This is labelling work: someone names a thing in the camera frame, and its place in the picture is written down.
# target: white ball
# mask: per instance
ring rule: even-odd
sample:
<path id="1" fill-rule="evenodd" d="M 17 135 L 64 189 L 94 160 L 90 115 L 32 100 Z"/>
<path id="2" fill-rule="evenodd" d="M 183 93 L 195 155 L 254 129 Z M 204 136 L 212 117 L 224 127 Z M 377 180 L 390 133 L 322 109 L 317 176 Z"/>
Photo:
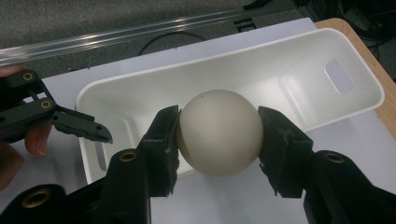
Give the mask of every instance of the white ball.
<path id="1" fill-rule="evenodd" d="M 262 149 L 262 120 L 256 108 L 232 91 L 207 91 L 187 103 L 177 123 L 184 159 L 207 175 L 245 170 Z"/>

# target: white tray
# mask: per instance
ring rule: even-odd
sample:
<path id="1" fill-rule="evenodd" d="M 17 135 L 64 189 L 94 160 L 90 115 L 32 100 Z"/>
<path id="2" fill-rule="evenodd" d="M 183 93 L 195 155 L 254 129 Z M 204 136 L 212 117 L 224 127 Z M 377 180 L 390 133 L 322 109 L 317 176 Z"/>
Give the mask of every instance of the white tray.
<path id="1" fill-rule="evenodd" d="M 108 165 L 116 152 L 136 147 L 160 109 L 183 108 L 199 93 L 218 89 L 238 92 L 256 107 L 279 110 L 304 131 L 384 101 L 384 91 L 367 64 L 333 29 L 96 81 L 81 91 L 76 108 L 107 126 L 114 144 L 80 138 L 88 182 L 106 174 L 100 154 Z M 177 172 L 191 169 L 180 156 Z"/>

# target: human hand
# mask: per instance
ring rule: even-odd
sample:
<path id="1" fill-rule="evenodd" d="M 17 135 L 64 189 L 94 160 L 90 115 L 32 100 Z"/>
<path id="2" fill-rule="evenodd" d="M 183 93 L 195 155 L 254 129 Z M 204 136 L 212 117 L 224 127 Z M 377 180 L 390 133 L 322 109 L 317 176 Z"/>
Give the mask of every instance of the human hand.
<path id="1" fill-rule="evenodd" d="M 23 67 L 3 67 L 0 68 L 0 77 L 7 77 L 23 70 L 25 70 Z M 46 123 L 29 130 L 24 137 L 27 151 L 35 156 L 45 155 L 51 127 L 49 123 Z M 23 163 L 23 156 L 15 148 L 0 142 L 0 189 L 5 189 L 8 186 L 12 178 L 22 168 Z"/>

